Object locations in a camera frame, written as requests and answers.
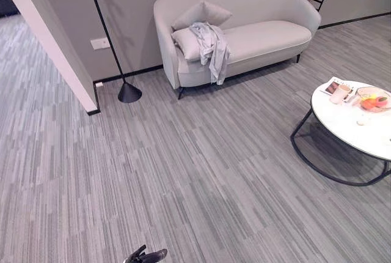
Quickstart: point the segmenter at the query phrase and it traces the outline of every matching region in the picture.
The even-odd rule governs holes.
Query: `electrical outlet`
[[[110,48],[108,38],[95,39],[91,40],[90,42],[94,50]]]

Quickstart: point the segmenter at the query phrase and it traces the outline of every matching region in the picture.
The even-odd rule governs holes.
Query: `white table top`
[[[369,84],[346,81],[354,87]],[[333,104],[322,92],[322,84],[314,91],[311,106],[318,120],[336,137],[350,146],[374,157],[391,161],[391,111],[370,113],[352,103]],[[357,124],[362,120],[364,125]]]

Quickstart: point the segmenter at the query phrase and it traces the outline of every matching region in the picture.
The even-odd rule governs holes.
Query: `throw pillow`
[[[187,61],[200,60],[200,47],[196,35],[189,28],[180,29],[172,35],[173,40],[178,44],[182,50],[183,55]]]
[[[200,1],[182,13],[174,21],[172,28],[174,30],[184,29],[188,28],[193,23],[204,23],[206,21],[214,26],[219,26],[223,22],[227,21],[231,16],[231,12],[220,6],[207,1]]]

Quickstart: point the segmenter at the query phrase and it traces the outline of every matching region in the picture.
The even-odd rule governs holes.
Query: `white sofa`
[[[157,0],[153,8],[164,71],[174,89],[210,83],[208,66],[202,66],[200,61],[186,61],[171,37],[175,19],[199,1]],[[299,60],[321,21],[307,0],[204,1],[233,14],[220,25],[231,52],[227,77],[294,56]]]

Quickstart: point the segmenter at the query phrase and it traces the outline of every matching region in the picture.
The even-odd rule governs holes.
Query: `floor lamp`
[[[109,40],[111,51],[112,51],[112,53],[114,55],[115,62],[117,63],[118,69],[120,70],[120,74],[121,74],[121,77],[122,77],[122,80],[123,80],[123,84],[122,84],[121,90],[120,90],[120,92],[118,94],[118,100],[120,100],[123,103],[135,102],[135,101],[137,101],[137,100],[139,100],[141,98],[142,92],[138,88],[136,88],[136,87],[132,86],[130,83],[126,82],[125,75],[122,72],[120,62],[118,61],[117,54],[115,53],[115,49],[114,49],[114,47],[112,45],[111,38],[110,38],[110,35],[109,35],[109,32],[108,32],[108,29],[106,27],[106,23],[104,22],[104,19],[103,19],[103,16],[102,16],[102,12],[101,12],[100,7],[99,7],[98,0],[93,0],[93,1],[95,3],[95,6],[97,7],[97,11],[98,11],[98,14],[99,14],[99,17],[100,17],[100,21],[102,22],[104,32],[106,33],[106,37]]]

